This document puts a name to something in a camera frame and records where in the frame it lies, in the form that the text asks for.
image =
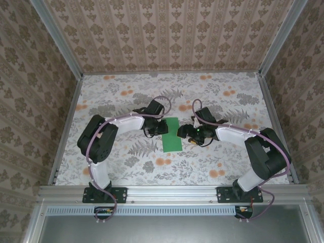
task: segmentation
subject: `wallpaper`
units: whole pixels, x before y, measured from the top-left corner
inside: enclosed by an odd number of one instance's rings
[[[85,73],[258,69],[293,0],[45,0]]]
[[[0,1],[0,242],[19,242],[48,182],[75,78],[29,1]]]
[[[159,95],[171,99],[165,117],[193,124],[191,104],[200,98],[216,120],[248,129],[271,127],[258,78],[253,72],[85,75],[56,185],[88,185],[88,164],[77,140],[92,116],[115,117],[146,107]],[[158,100],[168,108],[165,100]],[[214,141],[199,147],[182,139],[182,151],[163,152],[161,136],[142,130],[116,137],[106,159],[113,185],[231,185],[251,168],[245,147]],[[271,184],[288,184],[286,176]]]
[[[299,179],[324,223],[324,1],[308,1],[266,79]]]

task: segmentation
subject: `patterned mat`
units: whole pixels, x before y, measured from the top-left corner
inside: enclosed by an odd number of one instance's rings
[[[191,123],[191,104],[200,98],[217,120],[261,130],[271,127],[254,73],[179,73],[85,76],[56,185],[87,185],[85,157],[76,142],[91,117],[114,117],[147,106],[165,95],[172,101],[168,117]],[[167,108],[167,102],[161,101]],[[114,185],[231,184],[250,167],[245,148],[214,141],[200,148],[182,140],[182,152],[164,153],[161,136],[148,139],[142,130],[116,137],[108,163]],[[286,176],[271,184],[288,184]]]

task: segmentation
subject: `purple cable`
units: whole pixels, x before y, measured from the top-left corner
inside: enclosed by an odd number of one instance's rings
[[[98,190],[100,190],[100,191],[106,193],[108,196],[110,196],[110,197],[113,199],[113,202],[114,202],[114,209],[113,209],[111,215],[110,215],[107,219],[105,219],[105,220],[109,220],[109,219],[111,219],[111,217],[112,217],[112,216],[114,215],[114,213],[116,212],[116,210],[117,210],[117,201],[116,201],[116,198],[115,198],[115,197],[114,197],[110,192],[105,191],[104,189],[102,189],[102,188],[97,184],[97,182],[95,181],[95,179],[94,179],[94,177],[93,177],[93,174],[92,174],[92,172],[91,172],[91,169],[90,169],[90,168],[91,168],[91,164],[92,164],[92,161],[89,159],[90,148],[91,148],[93,142],[95,141],[97,135],[98,135],[98,134],[100,133],[100,131],[102,130],[102,128],[103,128],[104,126],[106,126],[108,123],[110,123],[110,122],[112,122],[112,121],[114,121],[114,120],[117,120],[117,119],[120,119],[120,118],[126,118],[126,117],[129,117],[129,116],[132,116],[132,117],[144,117],[144,116],[145,116],[145,117],[162,118],[164,115],[168,114],[168,113],[170,112],[170,110],[171,110],[171,107],[172,107],[172,105],[171,105],[171,100],[170,100],[168,97],[166,97],[166,96],[156,96],[153,100],[155,100],[155,99],[166,99],[166,100],[169,102],[169,109],[168,109],[165,113],[160,114],[160,115],[149,115],[149,114],[129,113],[129,114],[125,114],[125,115],[117,116],[117,117],[115,117],[115,118],[108,119],[108,120],[106,120],[103,124],[101,124],[101,126],[100,126],[96,131],[95,131],[94,135],[92,136],[92,138],[91,138],[91,140],[90,140],[90,142],[89,142],[89,144],[88,144],[87,151],[86,151],[86,161],[88,162],[88,170],[89,170],[89,175],[90,175],[90,178],[91,178],[91,180],[92,180],[92,183],[94,184],[94,186],[95,186]],[[97,220],[100,220],[100,219],[98,219],[98,212],[99,212],[99,211],[96,212],[96,214],[95,214],[95,218],[96,218]]]
[[[194,114],[194,116],[198,119],[198,120],[200,120],[201,122],[203,122],[203,123],[206,123],[206,124],[208,124],[208,125],[212,125],[212,126],[219,126],[219,127],[226,127],[226,128],[234,128],[234,129],[237,129],[237,130],[241,130],[241,131],[244,131],[244,132],[249,132],[249,133],[252,133],[252,134],[255,134],[255,135],[257,135],[257,136],[259,136],[260,138],[262,138],[262,139],[264,139],[265,141],[267,141],[268,143],[270,143],[271,145],[273,145],[281,154],[282,154],[282,156],[284,157],[284,159],[285,159],[285,161],[286,161],[286,164],[287,164],[287,168],[286,168],[286,170],[284,171],[284,172],[282,172],[282,173],[280,173],[280,174],[277,174],[277,175],[274,175],[274,176],[272,176],[271,178],[275,178],[275,177],[279,177],[279,176],[283,176],[283,175],[286,175],[287,173],[288,173],[288,171],[289,171],[289,169],[290,169],[290,163],[289,163],[289,159],[288,159],[288,157],[286,156],[286,154],[285,154],[285,152],[275,143],[275,142],[273,142],[271,139],[269,139],[269,138],[267,138],[267,137],[265,137],[265,136],[263,136],[262,134],[259,134],[259,133],[257,133],[257,132],[255,132],[255,131],[253,131],[253,130],[249,130],[249,129],[245,129],[245,128],[240,128],[240,127],[237,127],[237,126],[233,126],[233,125],[228,125],[228,124],[217,124],[217,123],[210,123],[210,122],[208,122],[208,121],[205,121],[205,120],[203,120],[203,119],[201,119],[197,114],[196,114],[196,112],[194,111],[194,104],[195,104],[195,102],[196,101],[199,101],[199,103],[200,103],[200,108],[202,109],[202,107],[203,107],[203,103],[202,103],[202,101],[200,100],[200,99],[195,99],[194,101],[193,101],[193,103],[192,103],[192,112],[193,112],[193,114]],[[264,181],[264,182],[262,182],[262,183],[260,183],[259,184],[259,186],[258,186],[258,188],[261,190],[261,191],[263,191],[263,192],[265,192],[265,193],[268,193],[268,194],[270,194],[270,195],[272,195],[272,200],[271,200],[271,202],[269,203],[269,205],[260,213],[260,214],[258,214],[257,216],[254,216],[254,217],[252,217],[252,218],[250,218],[249,220],[253,220],[253,219],[256,219],[256,218],[258,218],[258,217],[260,217],[261,215],[263,215],[269,208],[270,208],[270,206],[273,204],[273,202],[274,202],[274,194],[272,194],[271,192],[269,192],[269,191],[266,191],[266,190],[264,190],[264,189],[262,189],[260,186],[262,186],[264,183],[266,183],[268,180],[266,180],[266,181]]]

